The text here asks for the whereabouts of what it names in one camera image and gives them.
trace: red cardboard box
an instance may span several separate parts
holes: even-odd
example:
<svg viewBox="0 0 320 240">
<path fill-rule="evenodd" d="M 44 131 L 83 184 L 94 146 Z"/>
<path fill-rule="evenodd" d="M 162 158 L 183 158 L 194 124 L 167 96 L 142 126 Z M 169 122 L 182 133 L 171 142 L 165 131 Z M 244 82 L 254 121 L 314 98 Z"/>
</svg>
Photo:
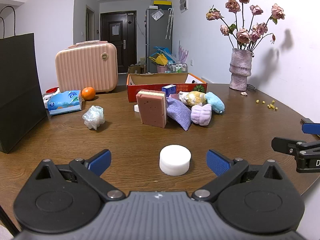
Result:
<svg viewBox="0 0 320 240">
<path fill-rule="evenodd" d="M 137 102 L 136 94 L 141 89 L 161 91 L 167 85 L 176 85 L 177 93 L 180 91 L 207 92 L 207 83 L 191 73 L 152 73 L 129 74 L 127 79 L 128 100 Z"/>
</svg>

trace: pink suitcase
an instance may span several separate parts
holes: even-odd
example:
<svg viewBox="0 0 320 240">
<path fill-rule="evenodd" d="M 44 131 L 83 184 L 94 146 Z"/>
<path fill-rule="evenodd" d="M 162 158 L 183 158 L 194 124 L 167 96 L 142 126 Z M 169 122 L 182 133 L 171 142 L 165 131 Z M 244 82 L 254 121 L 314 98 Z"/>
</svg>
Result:
<svg viewBox="0 0 320 240">
<path fill-rule="evenodd" d="M 61 92 L 85 87 L 109 92 L 117 86 L 117 51 L 107 41 L 77 43 L 58 52 L 55 61 Z"/>
</svg>

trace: purple fabric pouch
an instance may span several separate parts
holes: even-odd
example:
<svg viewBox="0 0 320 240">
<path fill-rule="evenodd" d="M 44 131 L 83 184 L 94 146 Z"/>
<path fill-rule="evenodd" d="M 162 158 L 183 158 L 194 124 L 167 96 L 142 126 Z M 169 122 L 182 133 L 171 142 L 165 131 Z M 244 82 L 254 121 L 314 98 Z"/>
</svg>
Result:
<svg viewBox="0 0 320 240">
<path fill-rule="evenodd" d="M 167 102 L 167 116 L 174 119 L 187 131 L 191 124 L 191 110 L 177 99 L 168 97 Z"/>
</svg>

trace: white block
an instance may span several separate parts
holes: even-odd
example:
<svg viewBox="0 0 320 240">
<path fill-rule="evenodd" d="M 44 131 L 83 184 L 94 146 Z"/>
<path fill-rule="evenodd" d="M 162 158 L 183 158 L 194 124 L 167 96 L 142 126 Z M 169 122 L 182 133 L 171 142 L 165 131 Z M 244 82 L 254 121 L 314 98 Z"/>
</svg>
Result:
<svg viewBox="0 0 320 240">
<path fill-rule="evenodd" d="M 189 170 L 190 151 L 180 145 L 168 145 L 160 152 L 161 171 L 170 176 L 180 176 Z"/>
</svg>

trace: refrigerator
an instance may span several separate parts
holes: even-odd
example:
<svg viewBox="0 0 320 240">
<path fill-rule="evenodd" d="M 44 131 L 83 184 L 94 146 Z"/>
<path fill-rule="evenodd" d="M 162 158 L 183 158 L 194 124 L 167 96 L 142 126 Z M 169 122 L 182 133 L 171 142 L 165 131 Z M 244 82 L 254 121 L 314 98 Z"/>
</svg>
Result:
<svg viewBox="0 0 320 240">
<path fill-rule="evenodd" d="M 157 9 L 147 9 L 146 11 L 146 63 L 147 72 L 150 73 L 157 73 L 156 63 L 149 59 L 149 56 L 157 51 L 153 47 L 165 47 L 172 52 L 172 34 L 171 39 L 169 40 L 170 29 L 168 31 L 168 37 L 165 39 L 170 11 L 163 10 L 164 15 L 158 20 L 155 20 L 153 19 L 152 14 L 156 11 Z"/>
</svg>

